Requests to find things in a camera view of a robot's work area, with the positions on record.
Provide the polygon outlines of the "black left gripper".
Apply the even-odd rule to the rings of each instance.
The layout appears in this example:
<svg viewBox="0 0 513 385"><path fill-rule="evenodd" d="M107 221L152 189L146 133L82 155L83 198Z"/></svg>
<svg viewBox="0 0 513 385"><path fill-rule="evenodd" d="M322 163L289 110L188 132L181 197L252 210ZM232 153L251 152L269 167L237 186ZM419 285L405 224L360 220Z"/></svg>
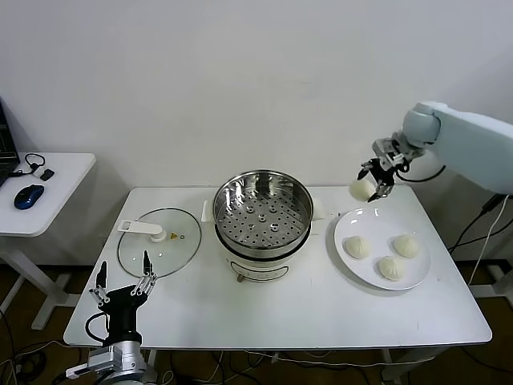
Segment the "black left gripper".
<svg viewBox="0 0 513 385"><path fill-rule="evenodd" d="M155 287L157 275L148 251L143 252L143 276L132 286L125 286L107 293L107 263L102 262L95 277L95 284L89 294L96 301L102 312L108 316L107 337L103 345L114 345L118 342L142 342L137 330L137 310L147 301Z"/></svg>

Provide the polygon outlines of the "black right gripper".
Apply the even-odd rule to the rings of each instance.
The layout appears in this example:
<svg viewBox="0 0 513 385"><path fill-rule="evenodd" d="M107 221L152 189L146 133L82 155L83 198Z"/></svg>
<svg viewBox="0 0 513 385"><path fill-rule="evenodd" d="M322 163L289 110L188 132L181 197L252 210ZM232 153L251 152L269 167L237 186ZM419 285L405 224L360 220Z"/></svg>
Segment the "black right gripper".
<svg viewBox="0 0 513 385"><path fill-rule="evenodd" d="M378 184L375 191L368 198L368 202L377 201L390 195L395 185L395 172L396 167L387 163L382 164L381 158L373 158L362 164L362 169L358 172L357 179L362 180L371 173Z"/></svg>

